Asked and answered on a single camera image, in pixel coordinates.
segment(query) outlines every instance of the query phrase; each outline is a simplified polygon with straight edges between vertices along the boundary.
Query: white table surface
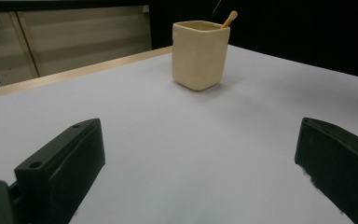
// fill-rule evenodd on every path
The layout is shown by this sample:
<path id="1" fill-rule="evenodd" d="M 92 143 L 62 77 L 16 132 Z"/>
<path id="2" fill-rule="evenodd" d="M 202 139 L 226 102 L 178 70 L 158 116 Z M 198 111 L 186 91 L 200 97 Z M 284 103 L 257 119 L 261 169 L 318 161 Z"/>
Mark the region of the white table surface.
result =
<path id="1" fill-rule="evenodd" d="M 304 117 L 358 135 L 358 77 L 229 47 L 221 83 L 193 92 L 166 54 L 0 96 L 0 179 L 100 118 L 106 165 L 71 223 L 352 223 L 295 165 Z"/>

